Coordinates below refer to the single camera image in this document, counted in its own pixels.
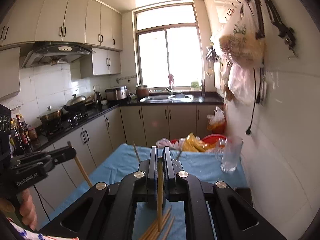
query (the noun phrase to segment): black handle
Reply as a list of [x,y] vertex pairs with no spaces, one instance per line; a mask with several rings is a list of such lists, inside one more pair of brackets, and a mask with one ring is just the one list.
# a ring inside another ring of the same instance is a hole
[[84,137],[84,133],[81,132],[80,135],[82,135],[84,142],[82,142],[83,144],[86,144],[87,142],[85,141],[85,137]]
[[90,141],[87,130],[84,130],[84,132],[87,135],[87,141]]
[[4,41],[5,41],[5,38],[7,37],[7,33],[8,33],[8,30],[9,30],[9,27],[7,27],[7,31],[5,32],[5,36],[4,36]]
[[2,32],[1,32],[1,36],[0,36],[0,40],[2,39],[2,35],[3,35],[3,32],[4,32],[4,28],[5,28],[5,26],[3,26],[3,28],[2,28]]

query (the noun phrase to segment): countertop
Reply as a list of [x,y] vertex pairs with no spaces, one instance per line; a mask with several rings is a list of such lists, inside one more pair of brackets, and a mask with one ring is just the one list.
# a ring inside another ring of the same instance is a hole
[[68,121],[64,121],[62,125],[65,127],[63,131],[56,134],[53,137],[47,138],[46,136],[42,134],[38,134],[38,139],[36,141],[33,141],[31,143],[31,146],[33,148],[33,151],[40,151],[54,142],[58,141],[62,137],[66,136],[67,134],[71,133],[72,131],[82,127],[86,123],[92,121],[93,119],[113,110],[116,109],[119,106],[142,106],[142,105],[158,105],[158,104],[165,104],[165,105],[171,105],[171,104],[204,104],[204,105],[223,105],[223,98],[218,94],[212,94],[211,96],[206,97],[197,97],[194,96],[192,101],[188,102],[180,102],[180,101],[172,101],[172,102],[157,102],[153,103],[150,101],[147,102],[140,102],[137,99],[124,99],[120,101],[110,102],[106,106],[99,106],[93,109],[90,109],[87,111],[88,116],[84,119],[81,119],[77,125],[74,125],[73,127],[69,127]]

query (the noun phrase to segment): silver screw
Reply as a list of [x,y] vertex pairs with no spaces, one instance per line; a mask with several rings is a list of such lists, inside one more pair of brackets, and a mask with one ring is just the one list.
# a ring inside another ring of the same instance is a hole
[[97,190],[102,190],[102,189],[105,189],[106,186],[107,186],[107,184],[105,184],[104,182],[99,182],[96,185],[96,189]]
[[143,172],[143,171],[136,171],[136,172],[134,173],[134,176],[135,176],[136,178],[142,178],[142,177],[144,176],[144,172]]
[[188,177],[188,173],[186,171],[179,171],[178,176],[180,178],[186,178],[186,177]]
[[227,187],[227,184],[224,181],[217,181],[216,185],[219,188],[226,188]]

